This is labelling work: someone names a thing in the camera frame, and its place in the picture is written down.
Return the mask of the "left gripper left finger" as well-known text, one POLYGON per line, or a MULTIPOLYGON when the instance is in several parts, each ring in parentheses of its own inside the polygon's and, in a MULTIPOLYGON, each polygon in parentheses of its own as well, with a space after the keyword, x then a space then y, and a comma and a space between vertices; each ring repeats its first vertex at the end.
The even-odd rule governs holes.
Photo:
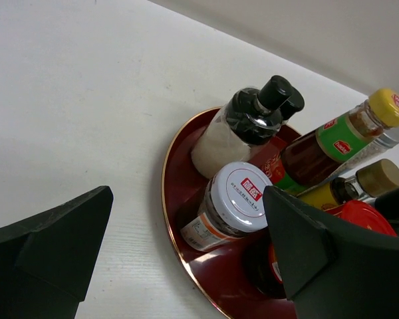
POLYGON ((100 186, 0 228, 0 318, 74 318, 114 196, 100 186))

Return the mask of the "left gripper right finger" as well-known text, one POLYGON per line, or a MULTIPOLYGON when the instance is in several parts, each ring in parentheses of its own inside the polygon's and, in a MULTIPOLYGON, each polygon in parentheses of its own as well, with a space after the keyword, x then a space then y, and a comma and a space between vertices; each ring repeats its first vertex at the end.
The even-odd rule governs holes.
POLYGON ((298 318, 399 318, 399 238, 320 211, 275 186, 263 204, 298 318))

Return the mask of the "small brown yellow-label bottle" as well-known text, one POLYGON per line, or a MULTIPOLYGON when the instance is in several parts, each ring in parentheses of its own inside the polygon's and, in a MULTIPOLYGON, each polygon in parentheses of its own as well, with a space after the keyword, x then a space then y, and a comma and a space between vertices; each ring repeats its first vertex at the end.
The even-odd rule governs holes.
POLYGON ((315 208, 327 211, 351 200, 374 199, 398 187, 398 166, 389 159, 380 159, 348 178, 336 177, 298 198, 315 208))

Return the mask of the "red lid sauce jar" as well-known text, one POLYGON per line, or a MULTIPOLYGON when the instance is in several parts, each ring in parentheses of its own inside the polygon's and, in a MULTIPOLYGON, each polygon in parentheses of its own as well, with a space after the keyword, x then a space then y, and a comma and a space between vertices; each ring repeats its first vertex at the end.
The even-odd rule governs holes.
MULTIPOLYGON (((396 232, 373 206, 358 200, 342 205, 325 204, 322 211, 362 228, 395 237, 396 232)), ((269 232, 249 245, 243 254, 243 267, 249 282, 267 297, 285 299, 285 289, 269 232)))

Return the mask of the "yellow cap chili sauce bottle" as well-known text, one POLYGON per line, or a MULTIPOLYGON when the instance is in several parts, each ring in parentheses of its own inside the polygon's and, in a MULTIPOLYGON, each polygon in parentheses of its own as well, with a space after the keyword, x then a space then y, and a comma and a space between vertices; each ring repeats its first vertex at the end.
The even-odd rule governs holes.
POLYGON ((261 170, 298 195, 326 180, 384 131, 399 127, 399 95, 381 88, 364 102, 287 144, 261 170))

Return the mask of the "grey lid paste jar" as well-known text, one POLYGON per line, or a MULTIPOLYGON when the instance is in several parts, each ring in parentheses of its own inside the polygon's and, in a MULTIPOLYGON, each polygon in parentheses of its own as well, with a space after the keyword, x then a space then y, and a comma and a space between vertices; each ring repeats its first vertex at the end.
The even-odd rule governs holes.
POLYGON ((258 167, 242 161, 225 165, 207 183, 199 207, 180 214, 182 238, 208 252, 266 228, 267 186, 272 182, 258 167))

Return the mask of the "white cylinder spice shaker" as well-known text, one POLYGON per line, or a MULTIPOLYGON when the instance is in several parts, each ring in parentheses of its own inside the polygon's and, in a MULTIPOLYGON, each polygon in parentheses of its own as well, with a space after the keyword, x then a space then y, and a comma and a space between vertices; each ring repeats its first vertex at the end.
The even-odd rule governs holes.
POLYGON ((399 128, 392 128, 385 131, 381 136, 369 143, 365 148, 359 151, 355 156, 344 163, 337 174, 354 169, 356 166, 391 150, 399 144, 399 128))

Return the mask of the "black cap cumin spice bottle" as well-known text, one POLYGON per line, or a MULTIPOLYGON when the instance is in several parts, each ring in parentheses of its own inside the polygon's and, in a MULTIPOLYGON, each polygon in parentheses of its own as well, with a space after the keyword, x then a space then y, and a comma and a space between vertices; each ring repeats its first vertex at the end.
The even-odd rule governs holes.
POLYGON ((292 95, 280 106, 283 118, 282 124, 286 124, 293 115, 303 110, 304 107, 305 100, 303 95, 293 87, 292 95))

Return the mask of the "black cap white-powder bottle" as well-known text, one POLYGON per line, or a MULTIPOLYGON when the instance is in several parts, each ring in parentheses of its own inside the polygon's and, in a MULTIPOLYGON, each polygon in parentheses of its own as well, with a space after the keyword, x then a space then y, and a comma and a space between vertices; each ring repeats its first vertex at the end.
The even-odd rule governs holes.
POLYGON ((193 146, 191 159, 197 171, 210 179, 231 162, 249 161, 281 129, 280 107, 292 94, 291 83, 279 75, 261 89, 237 91, 193 146))

